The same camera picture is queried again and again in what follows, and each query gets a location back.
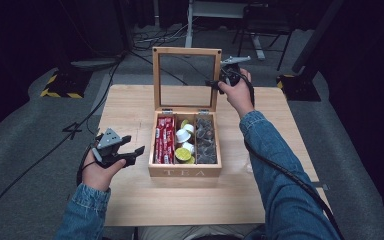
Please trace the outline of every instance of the right hand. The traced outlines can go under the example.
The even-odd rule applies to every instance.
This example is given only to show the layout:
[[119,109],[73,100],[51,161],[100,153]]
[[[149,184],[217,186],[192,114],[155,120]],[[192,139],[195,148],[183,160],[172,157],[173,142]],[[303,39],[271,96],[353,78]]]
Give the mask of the right hand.
[[[241,68],[241,73],[245,75],[251,82],[251,73]],[[219,88],[226,93],[227,101],[236,109],[239,117],[242,118],[247,113],[254,111],[254,106],[251,103],[251,95],[245,80],[241,79],[234,87],[219,81]]]

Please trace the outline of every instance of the gray floor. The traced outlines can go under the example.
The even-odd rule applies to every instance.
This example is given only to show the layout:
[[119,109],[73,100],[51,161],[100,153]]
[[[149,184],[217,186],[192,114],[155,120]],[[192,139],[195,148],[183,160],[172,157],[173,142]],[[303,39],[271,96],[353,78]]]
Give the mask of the gray floor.
[[[255,86],[275,87],[276,76],[292,74],[291,66],[310,38],[311,31],[296,31],[282,64],[275,70],[280,53],[265,52],[267,59],[259,61],[248,40],[243,54],[252,60],[241,67],[252,73]],[[238,43],[231,44],[234,31],[218,29],[199,31],[193,47],[221,48],[223,58],[235,56]],[[276,47],[282,46],[279,39]],[[265,46],[269,39],[261,39]],[[183,46],[184,38],[163,46]],[[151,51],[136,51],[151,60]],[[190,85],[202,84],[199,74],[182,75],[178,69],[206,66],[193,59],[174,59],[167,70]],[[40,97],[50,76],[50,69],[29,89],[30,102],[14,111],[0,124],[0,193],[21,173],[58,144],[67,133],[61,130],[73,122],[81,122],[103,94],[109,80],[109,69],[95,72],[83,99]],[[152,84],[152,66],[128,55],[114,76],[115,83]],[[180,84],[170,80],[167,84]],[[326,195],[346,239],[384,239],[382,200],[364,170],[341,122],[328,101],[329,92],[321,74],[314,84],[321,102],[289,102],[319,178],[329,186]],[[68,199],[75,190],[75,173],[80,158],[93,138],[101,111],[97,111],[81,126],[73,140],[66,140],[52,154],[32,168],[0,201],[0,239],[49,239],[57,230]],[[130,239],[133,228],[107,227],[105,236]]]

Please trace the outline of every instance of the left hand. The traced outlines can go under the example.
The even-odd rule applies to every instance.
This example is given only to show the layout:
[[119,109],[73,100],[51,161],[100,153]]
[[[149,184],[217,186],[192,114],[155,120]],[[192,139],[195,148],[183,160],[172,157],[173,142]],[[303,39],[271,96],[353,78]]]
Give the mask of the left hand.
[[[92,150],[90,150],[83,166],[94,161],[95,157],[93,156]],[[91,164],[83,169],[83,184],[96,190],[106,192],[110,187],[114,175],[120,171],[125,164],[126,160],[124,159],[117,161],[107,169],[100,167],[98,164]]]

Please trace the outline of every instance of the chair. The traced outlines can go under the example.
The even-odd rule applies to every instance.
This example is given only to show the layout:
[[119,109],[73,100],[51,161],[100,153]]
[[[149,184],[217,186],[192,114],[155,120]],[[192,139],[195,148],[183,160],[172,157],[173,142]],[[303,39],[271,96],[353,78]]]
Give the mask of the chair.
[[288,48],[292,32],[296,29],[295,24],[303,2],[303,0],[299,1],[299,7],[297,7],[296,4],[294,6],[285,6],[280,3],[279,0],[265,0],[264,2],[248,0],[247,6],[243,9],[242,21],[232,42],[235,43],[238,34],[241,35],[238,57],[241,55],[242,43],[245,34],[249,36],[274,37],[274,40],[269,45],[269,48],[273,46],[280,36],[287,36],[283,50],[264,49],[264,51],[282,52],[282,56],[280,57],[280,61],[277,66],[277,71],[279,71],[286,49]]

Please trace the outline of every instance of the wooden box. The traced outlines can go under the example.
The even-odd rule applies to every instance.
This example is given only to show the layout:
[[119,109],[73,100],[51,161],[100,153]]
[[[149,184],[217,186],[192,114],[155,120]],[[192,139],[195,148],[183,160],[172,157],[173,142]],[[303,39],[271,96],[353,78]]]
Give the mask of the wooden box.
[[[178,58],[206,56],[211,59],[208,64],[213,65],[212,75],[213,80],[217,81],[220,72],[221,50],[220,49],[199,49],[199,48],[175,48],[175,47],[154,47],[153,48],[153,77],[154,77],[154,105],[155,115],[152,129],[152,140],[149,157],[149,174],[151,177],[218,177],[222,169],[220,144],[218,137],[216,104],[217,90],[208,86],[170,86],[163,85],[161,82],[161,57],[178,55]],[[169,153],[161,153],[159,147],[162,141],[157,140],[162,129],[158,127],[159,118],[169,117],[173,120],[172,135],[167,135],[164,140],[169,146],[174,149],[172,158]],[[176,150],[180,147],[180,143],[176,141],[176,132],[181,128],[182,122],[187,120],[195,128],[189,142],[195,147],[195,152],[192,154],[188,163],[180,163],[176,158]],[[213,137],[211,145],[214,147],[211,151],[211,160],[202,149],[203,143],[208,143],[202,140],[202,133],[197,127],[197,123],[210,123],[213,131],[204,131],[207,135]]]

